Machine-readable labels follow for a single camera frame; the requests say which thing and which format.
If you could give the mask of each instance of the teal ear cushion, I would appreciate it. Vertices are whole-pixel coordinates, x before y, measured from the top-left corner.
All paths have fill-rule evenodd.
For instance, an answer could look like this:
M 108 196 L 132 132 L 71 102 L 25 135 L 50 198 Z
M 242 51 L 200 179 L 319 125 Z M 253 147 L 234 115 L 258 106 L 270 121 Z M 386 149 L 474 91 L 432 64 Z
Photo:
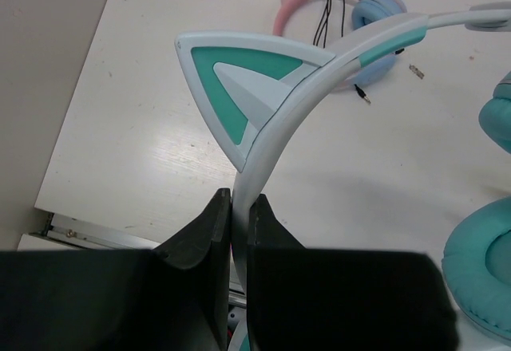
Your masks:
M 511 72 L 495 87 L 493 99 L 482 108 L 479 124 L 493 141 L 511 153 Z
M 511 197 L 475 211 L 454 229 L 442 269 L 460 308 L 491 333 L 511 339 L 511 286 L 493 275 L 488 264 L 490 247 L 507 234 L 511 234 Z M 498 259 L 511 266 L 510 261 Z

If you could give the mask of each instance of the teal cat ear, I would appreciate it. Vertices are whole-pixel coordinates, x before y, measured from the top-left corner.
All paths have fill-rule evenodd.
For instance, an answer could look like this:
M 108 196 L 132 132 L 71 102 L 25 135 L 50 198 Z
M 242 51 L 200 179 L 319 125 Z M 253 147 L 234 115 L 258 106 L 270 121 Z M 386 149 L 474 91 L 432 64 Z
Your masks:
M 182 34 L 176 50 L 202 117 L 238 172 L 295 86 L 335 57 L 281 37 L 233 32 Z

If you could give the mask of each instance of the white and teal headphones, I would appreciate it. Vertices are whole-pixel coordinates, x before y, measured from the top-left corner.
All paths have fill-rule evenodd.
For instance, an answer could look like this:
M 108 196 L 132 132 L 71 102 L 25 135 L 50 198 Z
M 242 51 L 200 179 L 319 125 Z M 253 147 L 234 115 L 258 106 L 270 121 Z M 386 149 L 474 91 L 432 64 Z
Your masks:
M 360 69 L 420 42 L 427 30 L 459 24 L 470 30 L 511 31 L 511 2 L 448 14 L 396 14 L 357 29 L 327 49 L 237 32 L 177 37 L 177 54 L 197 106 L 238 171 L 232 198 L 232 250 L 244 288 L 250 208 L 307 115 L 337 84 Z M 511 150 L 511 75 L 497 86 L 494 96 L 498 105 L 483 109 L 481 125 L 503 148 Z M 449 240 L 443 269 L 465 313 L 485 331 L 511 342 L 511 272 L 506 284 L 486 262 L 492 244 L 511 233 L 511 200 L 504 201 L 498 201 L 498 214 L 490 217 L 493 232 L 477 225 L 486 217 L 480 212 L 456 229 L 461 234 Z M 481 232 L 486 233 L 485 242 L 474 243 Z M 507 255 L 511 255 L 511 241 L 509 244 Z M 478 296 L 488 296 L 489 288 L 495 291 L 491 299 Z

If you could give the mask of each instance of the pink headphones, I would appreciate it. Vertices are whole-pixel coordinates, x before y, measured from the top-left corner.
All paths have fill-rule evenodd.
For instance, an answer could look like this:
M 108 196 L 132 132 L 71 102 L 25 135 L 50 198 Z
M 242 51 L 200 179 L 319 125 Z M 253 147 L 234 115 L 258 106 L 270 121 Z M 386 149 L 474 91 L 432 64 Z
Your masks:
M 275 36 L 282 36 L 289 18 L 308 1 L 309 0 L 280 0 L 282 6 L 273 24 L 273 34 Z M 377 20 L 405 12 L 406 6 L 402 0 L 358 0 L 358 3 L 351 13 L 351 23 L 356 30 L 367 24 L 376 22 Z M 395 53 L 382 57 L 355 74 L 344 84 L 353 85 L 359 90 L 359 87 L 380 80 L 392 69 L 395 62 Z

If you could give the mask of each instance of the blue ear cup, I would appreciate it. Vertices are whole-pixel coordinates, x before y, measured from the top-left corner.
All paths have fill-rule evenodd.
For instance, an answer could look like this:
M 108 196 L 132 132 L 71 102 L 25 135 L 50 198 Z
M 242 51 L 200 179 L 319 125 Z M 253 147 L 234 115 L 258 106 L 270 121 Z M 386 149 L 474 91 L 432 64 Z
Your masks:
M 511 72 L 479 114 L 488 136 L 511 153 Z M 511 197 L 463 220 L 447 241 L 442 269 L 463 312 L 479 329 L 511 345 Z
M 406 6 L 402 0 L 360 0 L 351 13 L 351 23 L 354 29 L 358 29 L 403 12 L 406 12 Z M 382 57 L 358 72 L 348 80 L 348 84 L 361 87 L 373 84 L 384 77 L 395 63 L 396 56 L 393 53 Z

